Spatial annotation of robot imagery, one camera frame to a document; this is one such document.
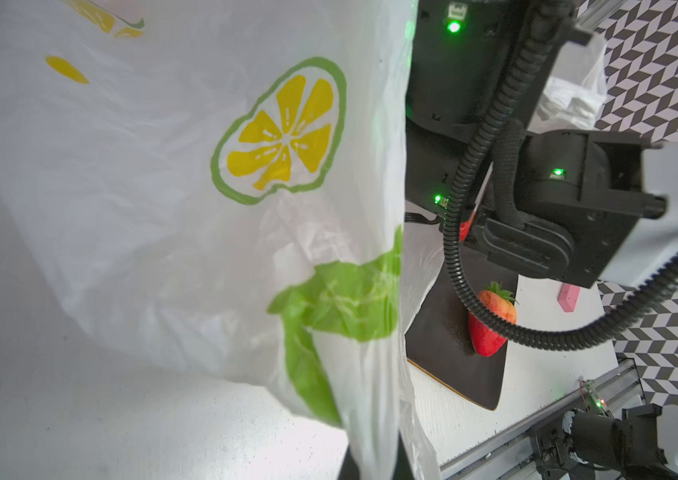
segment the cutting board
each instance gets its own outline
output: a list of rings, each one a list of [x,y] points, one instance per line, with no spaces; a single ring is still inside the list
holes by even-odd
[[[461,248],[462,266],[476,292],[493,281],[517,292],[517,273],[489,263],[483,254]],[[502,394],[508,343],[490,357],[478,355],[469,338],[467,314],[444,264],[406,333],[408,360],[454,393],[495,410]]]

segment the plastic bag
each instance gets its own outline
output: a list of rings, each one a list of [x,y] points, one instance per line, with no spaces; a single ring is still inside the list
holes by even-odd
[[[594,129],[608,99],[605,84],[606,42],[593,34],[586,46],[563,45],[528,129],[538,134],[560,129]]]
[[[0,2],[0,197],[65,312],[341,425],[364,478],[406,380],[414,6]]]

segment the white table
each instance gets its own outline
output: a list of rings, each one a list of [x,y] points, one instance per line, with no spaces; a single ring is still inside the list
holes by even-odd
[[[416,229],[439,241],[434,227],[406,231]],[[408,266],[421,273],[433,259],[436,245]],[[571,328],[602,312],[596,292],[565,315],[555,283],[518,288],[521,324]],[[610,346],[510,345],[495,412],[411,374],[443,463],[615,364]],[[334,478],[345,448],[342,431],[292,416],[261,388],[162,372],[93,344],[59,309],[0,204],[0,478]]]

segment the red object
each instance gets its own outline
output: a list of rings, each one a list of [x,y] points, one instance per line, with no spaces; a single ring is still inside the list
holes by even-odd
[[[472,220],[475,218],[475,212],[472,212],[472,216],[469,217],[469,220],[463,222],[459,227],[459,242],[463,242],[467,238],[469,233],[469,227],[472,226]]]
[[[517,323],[518,313],[512,304],[512,292],[502,290],[497,282],[491,283],[489,290],[478,294],[478,298],[491,312],[494,312],[504,320]],[[506,338],[483,325],[471,312],[468,317],[469,336],[472,338],[472,346],[482,356],[491,356],[502,348]]]
[[[582,288],[580,286],[563,283],[558,295],[558,303],[560,303],[564,312],[573,312],[576,309],[576,301],[581,291]]]

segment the dark brown tray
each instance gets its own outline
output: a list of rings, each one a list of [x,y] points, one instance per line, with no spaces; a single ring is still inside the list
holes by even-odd
[[[499,282],[505,290],[517,292],[518,274],[489,263],[485,255],[463,246],[462,264],[475,291]],[[408,360],[460,396],[495,410],[502,394],[507,344],[490,357],[478,355],[469,338],[467,315],[443,265],[406,333]]]

